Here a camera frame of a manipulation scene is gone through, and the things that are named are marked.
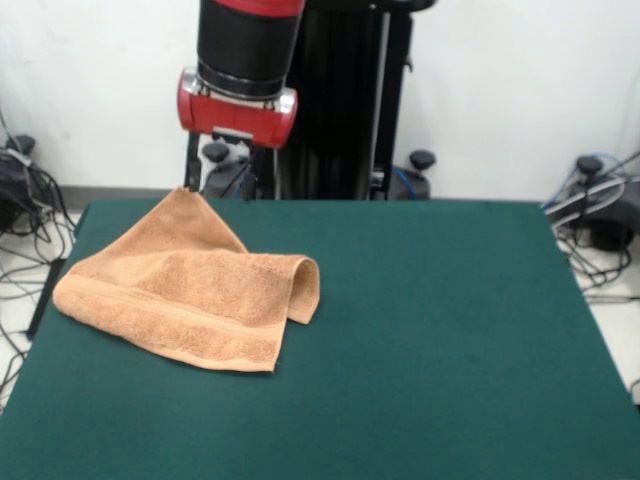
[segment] black cylinder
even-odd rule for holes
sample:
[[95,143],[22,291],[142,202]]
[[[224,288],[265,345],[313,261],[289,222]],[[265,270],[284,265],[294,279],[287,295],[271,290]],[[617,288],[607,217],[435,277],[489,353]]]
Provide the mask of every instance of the black cylinder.
[[201,0],[198,73],[221,93],[250,100],[279,95],[299,17],[262,17]]

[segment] white wall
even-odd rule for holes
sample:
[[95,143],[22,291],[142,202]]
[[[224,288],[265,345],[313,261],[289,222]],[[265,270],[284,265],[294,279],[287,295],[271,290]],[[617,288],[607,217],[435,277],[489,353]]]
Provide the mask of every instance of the white wall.
[[437,196],[540,199],[582,153],[640,147],[640,2],[441,0],[417,16],[396,161]]
[[[0,0],[10,126],[61,184],[179,184],[197,15],[197,0]],[[636,0],[440,0],[416,19],[397,162],[434,150],[438,196],[540,199],[578,154],[640,146],[638,19]]]

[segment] black metal stand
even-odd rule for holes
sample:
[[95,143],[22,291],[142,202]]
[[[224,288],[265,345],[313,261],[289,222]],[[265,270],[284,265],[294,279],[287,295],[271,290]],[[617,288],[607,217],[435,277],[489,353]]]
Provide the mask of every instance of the black metal stand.
[[[281,198],[388,197],[411,12],[434,3],[308,1],[287,80],[298,91],[298,117],[276,154]],[[194,191],[198,138],[189,135],[185,174]]]
[[199,146],[200,134],[189,133],[184,186],[192,192],[197,192],[200,189],[200,175],[202,174],[202,165],[200,163],[200,159],[198,158]]

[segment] orange towel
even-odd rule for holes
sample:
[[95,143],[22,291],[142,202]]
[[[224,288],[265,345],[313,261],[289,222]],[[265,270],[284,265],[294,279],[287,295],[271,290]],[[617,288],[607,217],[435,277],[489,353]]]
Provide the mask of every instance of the orange towel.
[[53,293],[79,322],[212,370],[271,372],[287,317],[308,324],[317,264],[249,253],[200,195],[176,190]]

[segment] green tablecloth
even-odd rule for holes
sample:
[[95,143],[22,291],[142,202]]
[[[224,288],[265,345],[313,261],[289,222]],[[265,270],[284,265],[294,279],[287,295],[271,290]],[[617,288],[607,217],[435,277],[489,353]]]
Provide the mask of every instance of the green tablecloth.
[[[68,263],[153,204],[91,205]],[[0,478],[640,479],[640,418],[534,205],[215,207],[252,251],[320,264],[276,373],[198,370],[50,305]]]

